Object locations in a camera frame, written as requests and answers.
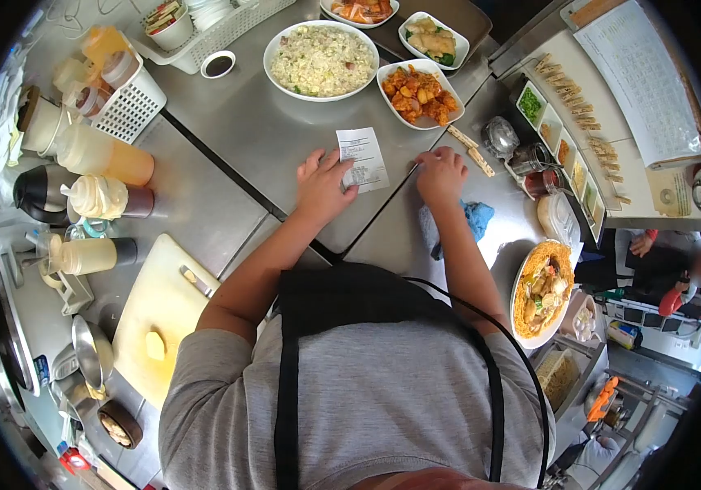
white cutting board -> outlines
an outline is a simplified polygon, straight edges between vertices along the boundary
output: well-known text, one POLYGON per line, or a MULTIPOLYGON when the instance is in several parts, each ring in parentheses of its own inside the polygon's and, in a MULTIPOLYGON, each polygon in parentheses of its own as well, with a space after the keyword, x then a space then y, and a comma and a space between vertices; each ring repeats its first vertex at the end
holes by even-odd
POLYGON ((167 234, 154 242, 141 266, 114 334, 114 369, 150 404, 162 409, 182 339, 195 330, 208 298, 190 282, 182 266, 216 291, 219 281, 167 234), (146 335, 155 331, 165 359, 147 354, 146 335))

hand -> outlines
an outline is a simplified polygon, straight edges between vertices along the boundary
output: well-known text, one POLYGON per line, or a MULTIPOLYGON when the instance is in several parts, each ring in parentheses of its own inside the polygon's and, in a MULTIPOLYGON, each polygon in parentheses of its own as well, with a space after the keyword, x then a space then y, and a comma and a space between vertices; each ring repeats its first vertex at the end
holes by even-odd
POLYGON ((647 233, 641 234, 631 241, 630 250, 636 256, 644 257, 651 248, 652 238, 647 233))
POLYGON ((463 158, 450 147, 424 152, 415 158, 420 174, 415 182, 419 194, 432 214, 459 207, 462 186, 467 179, 463 158))
POLYGON ((358 186, 350 186, 345 193, 339 185, 345 172, 353 167, 353 160, 339 161, 335 148, 323 163, 323 148, 313 151, 297 169, 297 208, 293 215, 301 216, 310 224, 323 228, 348 207, 358 195, 358 186))

person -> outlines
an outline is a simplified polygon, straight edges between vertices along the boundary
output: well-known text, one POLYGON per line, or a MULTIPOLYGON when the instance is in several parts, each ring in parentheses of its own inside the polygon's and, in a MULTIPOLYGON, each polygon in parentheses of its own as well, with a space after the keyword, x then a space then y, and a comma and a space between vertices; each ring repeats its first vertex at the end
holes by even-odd
POLYGON ((590 488, 618 452, 620 445, 611 437, 592 437, 583 443, 582 452, 565 473, 581 488, 590 488))
POLYGON ((589 294, 624 288, 626 298, 658 307, 662 316, 679 309, 698 318, 688 303, 701 287, 701 235, 606 230, 599 254, 583 254, 575 282, 589 294))
MULTIPOLYGON (((160 418, 165 481, 190 489, 535 486, 541 424, 551 454, 554 415, 547 406, 542 419, 532 378, 492 322, 377 267, 290 270, 357 195, 355 186, 340 188, 353 162, 334 150, 320 163, 324 155, 316 150, 298 168, 296 210, 219 287, 179 346, 160 418), (275 296, 281 314, 257 339, 275 296), (504 419, 502 463, 493 412, 504 419), (491 472, 505 483, 489 483, 498 479, 491 472)), ((449 290, 507 324, 460 205, 463 158, 441 147, 416 162, 449 290)))

towel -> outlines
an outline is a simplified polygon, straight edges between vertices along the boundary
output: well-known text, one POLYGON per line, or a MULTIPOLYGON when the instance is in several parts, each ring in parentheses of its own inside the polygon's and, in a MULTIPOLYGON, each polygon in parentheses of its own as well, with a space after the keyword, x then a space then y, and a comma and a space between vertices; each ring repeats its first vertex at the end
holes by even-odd
MULTIPOLYGON (((484 237, 484 232, 487 230, 489 221, 493 219, 495 210, 483 202, 466 203, 460 200, 460 204, 465 211, 467 225, 473 231, 473 239, 478 243, 484 237)), ((430 257, 434 260, 443 259, 443 248, 438 235, 438 226, 435 224, 432 213, 426 206, 423 206, 419 211, 419 224, 421 225, 421 233, 424 236, 424 243, 431 250, 430 257)))

receipt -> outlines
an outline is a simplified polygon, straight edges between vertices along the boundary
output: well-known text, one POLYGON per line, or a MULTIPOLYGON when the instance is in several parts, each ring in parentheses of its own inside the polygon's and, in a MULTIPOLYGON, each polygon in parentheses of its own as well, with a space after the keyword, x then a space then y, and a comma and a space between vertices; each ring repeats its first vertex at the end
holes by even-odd
POLYGON ((343 177, 345 187, 358 185, 359 194, 389 187, 389 174, 373 128, 337 131, 337 141, 339 160, 354 159, 353 168, 343 177))

